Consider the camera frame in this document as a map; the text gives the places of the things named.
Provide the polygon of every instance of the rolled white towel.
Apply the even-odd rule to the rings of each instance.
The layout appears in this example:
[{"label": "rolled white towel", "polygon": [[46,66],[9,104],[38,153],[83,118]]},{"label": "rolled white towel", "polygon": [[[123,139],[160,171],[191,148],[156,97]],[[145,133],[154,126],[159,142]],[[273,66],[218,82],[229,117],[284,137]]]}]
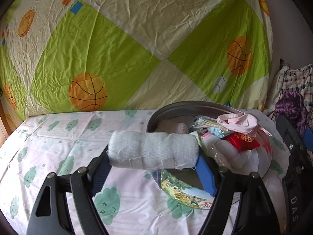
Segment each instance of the rolled white towel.
[{"label": "rolled white towel", "polygon": [[131,169],[183,169],[195,167],[199,145],[190,134],[166,132],[113,132],[108,156],[110,164]]}]

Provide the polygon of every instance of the white wall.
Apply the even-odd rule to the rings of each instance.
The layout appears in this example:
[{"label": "white wall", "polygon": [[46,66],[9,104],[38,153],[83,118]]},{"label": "white wall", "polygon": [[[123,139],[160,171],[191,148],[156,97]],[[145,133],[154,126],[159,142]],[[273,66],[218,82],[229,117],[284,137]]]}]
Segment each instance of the white wall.
[{"label": "white wall", "polygon": [[313,63],[313,34],[292,0],[266,0],[273,28],[273,70],[280,58],[298,69]]}]

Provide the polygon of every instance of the red packet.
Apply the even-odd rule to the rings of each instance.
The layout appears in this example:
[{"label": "red packet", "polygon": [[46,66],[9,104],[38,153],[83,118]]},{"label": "red packet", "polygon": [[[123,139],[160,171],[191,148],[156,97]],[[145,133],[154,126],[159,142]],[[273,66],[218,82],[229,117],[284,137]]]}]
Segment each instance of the red packet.
[{"label": "red packet", "polygon": [[253,137],[239,132],[234,132],[226,136],[225,139],[240,151],[247,151],[260,146]]}]

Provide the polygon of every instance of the pink towel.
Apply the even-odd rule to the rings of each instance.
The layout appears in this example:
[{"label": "pink towel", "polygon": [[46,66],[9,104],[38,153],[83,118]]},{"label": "pink towel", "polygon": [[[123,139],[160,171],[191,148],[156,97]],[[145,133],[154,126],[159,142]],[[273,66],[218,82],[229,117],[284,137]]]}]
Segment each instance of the pink towel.
[{"label": "pink towel", "polygon": [[256,137],[258,130],[272,136],[267,130],[258,125],[258,121],[253,115],[242,112],[220,115],[217,118],[217,123],[231,131],[241,132],[253,138]]}]

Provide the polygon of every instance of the black metal frame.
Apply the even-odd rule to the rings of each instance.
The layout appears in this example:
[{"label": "black metal frame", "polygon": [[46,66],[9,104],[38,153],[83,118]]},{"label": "black metal frame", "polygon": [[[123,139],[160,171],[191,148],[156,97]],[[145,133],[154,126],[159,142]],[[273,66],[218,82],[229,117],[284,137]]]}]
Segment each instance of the black metal frame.
[{"label": "black metal frame", "polygon": [[313,229],[313,167],[306,145],[284,116],[276,120],[276,128],[289,148],[289,166],[282,179],[289,235],[309,235]]},{"label": "black metal frame", "polygon": [[[101,190],[111,169],[107,149],[108,146],[88,167],[80,167],[73,174],[60,177],[53,172],[48,174],[35,201],[27,235],[74,234],[66,192],[73,194],[84,234],[109,235],[91,199]],[[234,192],[242,193],[232,234],[279,235],[276,212],[260,176],[256,172],[249,176],[234,174],[226,167],[218,167],[212,158],[203,157],[208,167],[214,170],[218,193],[198,235],[223,234]]]}]

